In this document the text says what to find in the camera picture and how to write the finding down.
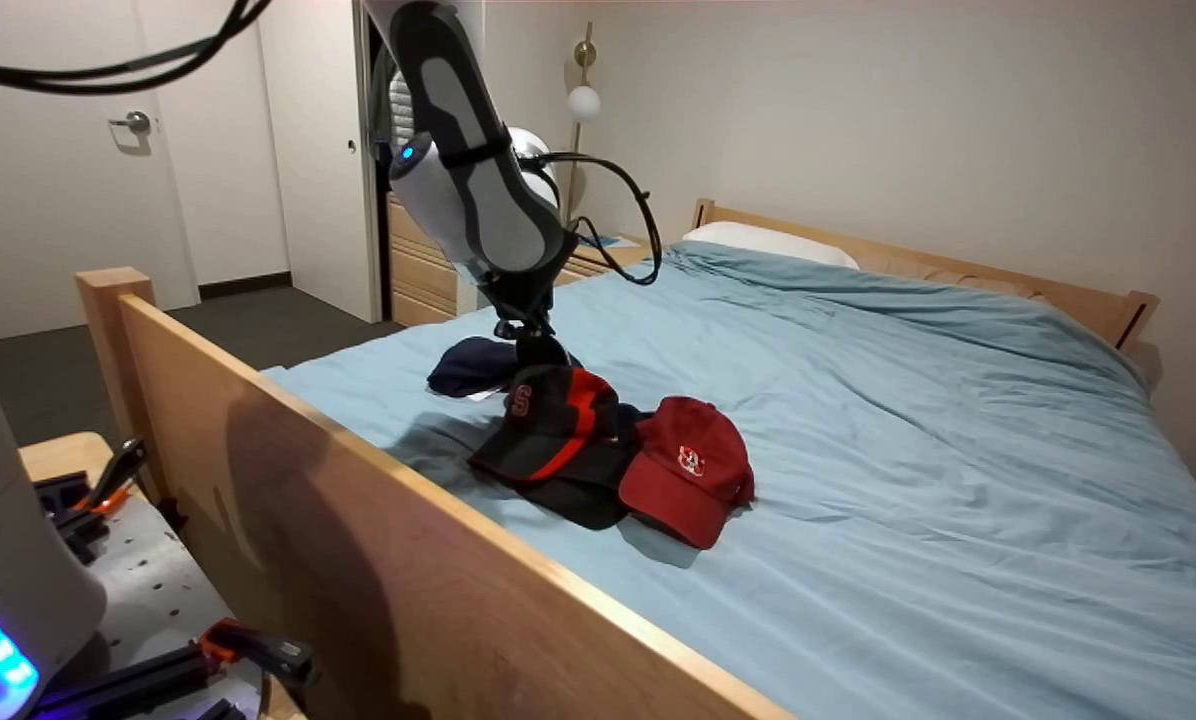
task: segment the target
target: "clothing pile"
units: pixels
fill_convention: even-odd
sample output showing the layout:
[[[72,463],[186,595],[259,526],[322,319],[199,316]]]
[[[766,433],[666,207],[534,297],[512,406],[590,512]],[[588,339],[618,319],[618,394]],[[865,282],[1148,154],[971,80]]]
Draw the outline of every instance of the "clothing pile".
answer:
[[[495,436],[472,457],[475,477],[585,528],[637,512],[693,548],[711,548],[726,512],[752,504],[744,436],[717,406],[665,398],[655,414],[637,414],[588,367],[533,365],[506,378],[503,353],[465,339],[432,372],[445,398],[506,387]]]

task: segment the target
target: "floor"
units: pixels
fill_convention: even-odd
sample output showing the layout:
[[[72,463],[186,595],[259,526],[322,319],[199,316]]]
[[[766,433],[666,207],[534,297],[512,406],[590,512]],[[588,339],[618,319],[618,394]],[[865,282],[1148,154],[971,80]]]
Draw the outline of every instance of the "floor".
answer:
[[[257,367],[394,332],[394,324],[362,324],[294,290],[217,297],[171,316]],[[18,446],[63,433],[121,442],[84,330],[0,339],[0,406]]]

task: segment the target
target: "wooden headboard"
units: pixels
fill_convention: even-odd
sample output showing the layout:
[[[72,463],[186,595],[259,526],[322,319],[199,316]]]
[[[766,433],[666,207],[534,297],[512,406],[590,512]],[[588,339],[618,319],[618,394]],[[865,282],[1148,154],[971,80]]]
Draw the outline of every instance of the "wooden headboard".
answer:
[[[865,238],[823,232],[810,223],[789,223],[789,221],[771,221],[771,218],[756,218],[756,212],[739,212],[739,207],[718,207],[717,200],[701,200],[696,223],[718,223],[718,221],[776,230],[776,232],[807,238],[821,246],[835,246],[865,268],[886,272],[886,277],[918,277],[918,282],[940,282],[940,285],[991,290],[991,294],[1007,294],[1007,297],[1037,297],[1037,299],[1054,305],[1084,330],[1092,330],[1112,349],[1122,349],[1156,308],[1156,297],[1148,297],[1148,294],[1101,294],[1101,290],[1061,285],[1061,282],[1042,282],[1042,277],[1022,277],[1022,272],[989,268],[989,264],[962,264],[951,256],[911,251],[911,249],[895,249],[895,246],[881,246],[881,241],[865,241]]]

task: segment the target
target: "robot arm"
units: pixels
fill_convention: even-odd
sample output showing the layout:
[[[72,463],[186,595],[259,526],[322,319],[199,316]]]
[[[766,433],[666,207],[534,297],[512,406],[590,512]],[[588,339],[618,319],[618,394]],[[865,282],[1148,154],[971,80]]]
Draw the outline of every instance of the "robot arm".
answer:
[[[410,91],[410,139],[391,154],[391,192],[406,218],[472,272],[521,339],[524,362],[562,362],[548,330],[551,285],[576,249],[556,197],[521,169],[545,154],[495,115],[465,25],[446,6],[368,0]]]

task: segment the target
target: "light blue bed sheet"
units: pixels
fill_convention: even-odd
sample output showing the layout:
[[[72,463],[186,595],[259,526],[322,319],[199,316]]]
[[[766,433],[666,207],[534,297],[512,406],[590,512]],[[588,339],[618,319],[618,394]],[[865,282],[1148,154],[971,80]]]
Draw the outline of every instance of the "light blue bed sheet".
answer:
[[[562,290],[562,344],[637,407],[744,433],[756,504],[693,552],[475,484],[500,398],[422,378],[475,312],[275,384],[796,715],[1196,715],[1196,484],[1130,372],[1054,312],[677,249],[655,290]]]

